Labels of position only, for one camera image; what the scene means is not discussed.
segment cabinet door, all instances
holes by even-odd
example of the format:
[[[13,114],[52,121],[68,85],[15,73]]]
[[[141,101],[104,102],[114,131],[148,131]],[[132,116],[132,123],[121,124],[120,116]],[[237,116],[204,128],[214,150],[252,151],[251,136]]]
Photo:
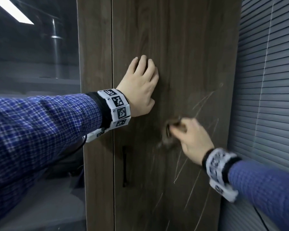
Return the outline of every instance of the cabinet door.
[[[112,88],[111,0],[77,0],[81,92]],[[84,146],[87,230],[114,229],[112,131]]]
[[[240,6],[241,0],[112,0],[114,87],[142,54],[160,75],[150,114],[114,131],[116,231],[217,230],[220,196],[208,176],[180,146],[158,144],[163,123],[180,115],[197,117],[216,147],[227,146]]]

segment black cable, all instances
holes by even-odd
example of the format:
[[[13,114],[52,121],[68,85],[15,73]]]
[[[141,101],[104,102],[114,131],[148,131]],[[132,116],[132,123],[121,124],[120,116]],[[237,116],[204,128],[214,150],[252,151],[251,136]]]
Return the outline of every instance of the black cable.
[[[270,231],[270,230],[268,229],[267,225],[265,224],[264,220],[262,219],[260,213],[258,212],[257,208],[256,208],[255,206],[253,206],[253,207],[254,207],[254,209],[255,209],[257,215],[259,216],[259,218],[260,218],[260,220],[261,220],[263,226],[265,227],[266,231]]]
[[[76,153],[78,150],[80,150],[80,149],[85,145],[86,140],[87,140],[87,135],[85,136],[85,139],[84,139],[83,143],[82,143],[76,150],[72,151],[71,153],[69,153],[69,154],[67,154],[67,155],[64,155],[63,157],[61,157],[61,158],[59,158],[59,159],[56,159],[55,161],[53,161],[53,162],[51,162],[51,163],[49,163],[49,164],[47,164],[47,165],[44,165],[44,166],[39,167],[39,168],[32,169],[32,170],[30,170],[30,171],[28,171],[28,172],[26,172],[26,173],[24,173],[24,174],[22,174],[22,175],[19,175],[19,176],[16,177],[16,178],[13,178],[13,179],[11,179],[11,180],[9,180],[9,181],[1,184],[1,185],[0,185],[0,190],[1,190],[2,188],[4,188],[4,187],[6,187],[6,186],[8,186],[8,185],[10,185],[10,184],[12,184],[12,183],[14,183],[14,182],[17,182],[17,181],[19,181],[19,180],[21,180],[21,179],[23,179],[23,178],[31,175],[31,174],[34,174],[34,173],[39,172],[39,171],[41,171],[41,170],[43,170],[43,169],[46,169],[46,168],[48,168],[48,167],[56,164],[57,162],[59,162],[59,161],[65,159],[65,158],[69,157],[70,155],[73,155],[74,153]]]

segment light fixture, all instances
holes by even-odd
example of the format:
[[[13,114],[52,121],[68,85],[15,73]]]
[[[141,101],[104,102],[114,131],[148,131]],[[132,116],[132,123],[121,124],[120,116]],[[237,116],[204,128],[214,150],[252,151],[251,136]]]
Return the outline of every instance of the light fixture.
[[[34,25],[10,0],[0,0],[0,6],[18,22]]]

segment wooden panel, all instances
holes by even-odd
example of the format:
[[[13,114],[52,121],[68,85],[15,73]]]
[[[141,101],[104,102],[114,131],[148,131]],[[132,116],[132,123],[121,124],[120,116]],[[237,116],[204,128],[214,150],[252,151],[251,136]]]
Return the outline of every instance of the wooden panel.
[[[112,0],[116,87],[146,54],[160,80],[151,113],[114,131],[115,224],[125,230],[217,230],[220,196],[177,147],[158,148],[167,118],[196,116],[227,146],[241,0]],[[123,187],[122,147],[127,146]]]
[[[111,0],[77,0],[81,92],[112,88]],[[114,229],[113,133],[84,146],[87,230]]]

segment sleeve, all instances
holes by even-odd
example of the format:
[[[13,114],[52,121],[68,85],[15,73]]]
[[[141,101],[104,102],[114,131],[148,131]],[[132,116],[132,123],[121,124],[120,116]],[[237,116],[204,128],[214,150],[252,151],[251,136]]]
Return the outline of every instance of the sleeve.
[[[0,185],[51,163],[101,123],[98,105],[85,94],[0,98]],[[0,189],[0,219],[39,175],[26,176]]]
[[[230,184],[281,229],[289,231],[289,173],[253,161],[229,170]]]

